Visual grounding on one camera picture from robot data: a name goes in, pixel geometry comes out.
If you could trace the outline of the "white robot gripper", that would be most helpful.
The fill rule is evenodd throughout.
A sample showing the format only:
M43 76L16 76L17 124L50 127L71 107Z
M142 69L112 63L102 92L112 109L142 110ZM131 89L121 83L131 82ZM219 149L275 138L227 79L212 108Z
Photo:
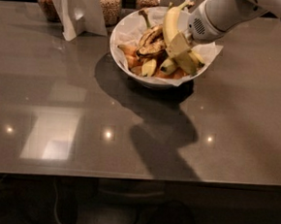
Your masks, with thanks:
M188 29L196 43L209 44L225 35L211 23L206 13L206 4L207 0L202 1L189 15ZM176 58L189 49L191 45L181 31L166 38L166 52L170 58Z

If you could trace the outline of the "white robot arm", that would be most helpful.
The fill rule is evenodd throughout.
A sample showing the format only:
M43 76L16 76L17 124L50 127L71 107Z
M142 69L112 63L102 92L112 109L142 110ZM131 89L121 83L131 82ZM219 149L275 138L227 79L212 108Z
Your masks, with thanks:
M186 36L190 36L196 43L209 44L223 37L241 22L266 13L272 13L281 20L281 0L203 0L188 15L187 33L179 35L177 22L180 11L193 5L193 1L186 0L166 12L163 33L170 58L186 54L190 48Z

